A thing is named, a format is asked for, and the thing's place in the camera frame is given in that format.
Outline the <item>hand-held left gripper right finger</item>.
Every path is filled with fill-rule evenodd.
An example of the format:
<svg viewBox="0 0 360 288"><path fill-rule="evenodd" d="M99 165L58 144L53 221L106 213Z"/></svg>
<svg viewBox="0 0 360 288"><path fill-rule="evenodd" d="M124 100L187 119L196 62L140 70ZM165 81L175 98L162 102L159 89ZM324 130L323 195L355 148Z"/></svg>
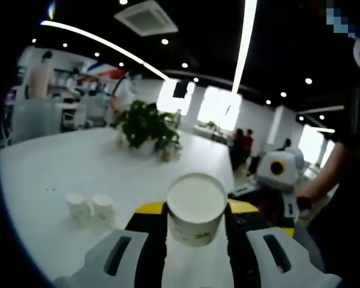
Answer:
<svg viewBox="0 0 360 288"><path fill-rule="evenodd" d="M252 204L226 206L227 254L234 287L340 287L342 279L310 261L292 227L270 227Z"/></svg>

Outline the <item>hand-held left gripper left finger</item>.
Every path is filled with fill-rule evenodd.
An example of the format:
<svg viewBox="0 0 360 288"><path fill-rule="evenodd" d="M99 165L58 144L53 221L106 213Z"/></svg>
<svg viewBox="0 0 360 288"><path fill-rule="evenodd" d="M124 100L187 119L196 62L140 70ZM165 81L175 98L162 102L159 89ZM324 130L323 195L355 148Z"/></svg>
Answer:
<svg viewBox="0 0 360 288"><path fill-rule="evenodd" d="M71 276L58 277L54 287L161 287L167 256L165 202L135 210L124 230L116 229L86 254Z"/></svg>

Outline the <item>person's right hand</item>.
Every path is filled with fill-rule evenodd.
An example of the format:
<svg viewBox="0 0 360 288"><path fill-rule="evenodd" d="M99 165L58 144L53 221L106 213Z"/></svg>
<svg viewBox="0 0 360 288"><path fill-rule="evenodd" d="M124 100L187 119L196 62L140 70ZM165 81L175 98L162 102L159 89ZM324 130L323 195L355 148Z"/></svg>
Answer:
<svg viewBox="0 0 360 288"><path fill-rule="evenodd" d="M314 198L314 191L310 187L295 186L294 194L296 195L300 217L308 218L315 216L317 212L317 203Z"/></svg>

